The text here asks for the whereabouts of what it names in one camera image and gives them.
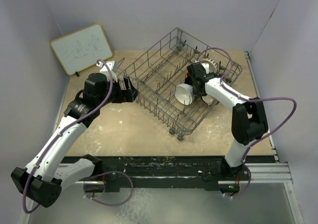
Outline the white orange rimmed striped bowl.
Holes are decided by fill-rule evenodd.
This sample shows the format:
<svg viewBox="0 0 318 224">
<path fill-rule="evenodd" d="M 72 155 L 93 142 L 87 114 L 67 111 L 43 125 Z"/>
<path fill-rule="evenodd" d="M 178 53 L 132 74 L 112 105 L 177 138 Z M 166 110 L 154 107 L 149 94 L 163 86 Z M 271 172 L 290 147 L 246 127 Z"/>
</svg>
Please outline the white orange rimmed striped bowl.
<svg viewBox="0 0 318 224">
<path fill-rule="evenodd" d="M 200 63 L 204 67 L 207 74 L 218 72 L 218 64 L 213 59 L 203 59 L 200 61 Z"/>
</svg>

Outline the grey wire dish rack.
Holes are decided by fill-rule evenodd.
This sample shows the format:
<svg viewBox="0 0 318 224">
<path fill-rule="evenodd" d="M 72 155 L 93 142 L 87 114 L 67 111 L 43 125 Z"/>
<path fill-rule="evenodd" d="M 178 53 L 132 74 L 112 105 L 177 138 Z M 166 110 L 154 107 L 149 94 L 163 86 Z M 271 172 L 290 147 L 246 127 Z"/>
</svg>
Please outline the grey wire dish rack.
<svg viewBox="0 0 318 224">
<path fill-rule="evenodd" d="M 177 101 L 175 89 L 185 82 L 187 66 L 203 53 L 200 58 L 216 62 L 218 75 L 227 74 L 224 81 L 228 85 L 232 85 L 242 72 L 239 64 L 230 64 L 226 54 L 207 48 L 207 44 L 176 28 L 136 58 L 124 55 L 118 62 L 119 80 L 129 76 L 139 91 L 136 102 L 162 121 L 179 141 L 192 134 L 218 104 L 213 101 L 208 105 L 201 98 L 195 98 L 190 105 Z"/>
</svg>

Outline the brown glazed bowl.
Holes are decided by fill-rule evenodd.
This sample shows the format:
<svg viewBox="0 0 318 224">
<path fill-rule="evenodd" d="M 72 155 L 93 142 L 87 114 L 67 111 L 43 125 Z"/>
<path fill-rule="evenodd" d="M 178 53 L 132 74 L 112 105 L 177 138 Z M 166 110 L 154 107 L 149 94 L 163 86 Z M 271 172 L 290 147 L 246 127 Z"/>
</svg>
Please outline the brown glazed bowl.
<svg viewBox="0 0 318 224">
<path fill-rule="evenodd" d="M 214 102 L 214 97 L 206 95 L 206 96 L 202 96 L 201 97 L 203 102 L 205 102 L 207 105 L 212 105 L 212 103 Z"/>
</svg>

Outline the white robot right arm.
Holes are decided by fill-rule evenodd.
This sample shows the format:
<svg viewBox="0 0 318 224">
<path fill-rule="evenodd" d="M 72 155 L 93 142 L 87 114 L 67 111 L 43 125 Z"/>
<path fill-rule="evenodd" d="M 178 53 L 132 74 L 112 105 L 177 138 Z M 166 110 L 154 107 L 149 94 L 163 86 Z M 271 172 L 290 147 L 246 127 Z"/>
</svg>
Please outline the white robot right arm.
<svg viewBox="0 0 318 224">
<path fill-rule="evenodd" d="M 258 97 L 240 94 L 227 85 L 222 76 L 206 73 L 200 62 L 187 66 L 187 71 L 195 96 L 209 95 L 232 112 L 231 132 L 234 140 L 224 157 L 226 164 L 221 167 L 221 175 L 226 180 L 232 180 L 238 175 L 238 167 L 243 164 L 248 149 L 268 132 L 263 102 Z"/>
</svg>

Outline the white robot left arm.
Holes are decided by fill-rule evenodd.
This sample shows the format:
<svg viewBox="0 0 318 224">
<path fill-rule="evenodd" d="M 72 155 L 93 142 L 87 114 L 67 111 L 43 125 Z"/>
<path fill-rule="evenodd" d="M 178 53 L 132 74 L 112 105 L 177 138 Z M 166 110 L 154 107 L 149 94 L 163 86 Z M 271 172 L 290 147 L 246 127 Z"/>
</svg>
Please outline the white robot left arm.
<svg viewBox="0 0 318 224">
<path fill-rule="evenodd" d="M 64 116 L 53 135 L 41 151 L 24 167 L 16 167 L 11 178 L 22 194 L 22 207 L 26 214 L 26 200 L 37 206 L 54 204 L 63 190 L 85 178 L 97 180 L 114 171 L 103 171 L 102 160 L 90 154 L 82 156 L 66 168 L 59 165 L 74 142 L 85 132 L 93 120 L 100 115 L 101 108 L 108 103 L 134 102 L 138 91 L 130 78 L 124 77 L 125 89 L 118 81 L 102 73 L 92 73 L 84 82 L 74 100 L 64 111 Z"/>
</svg>

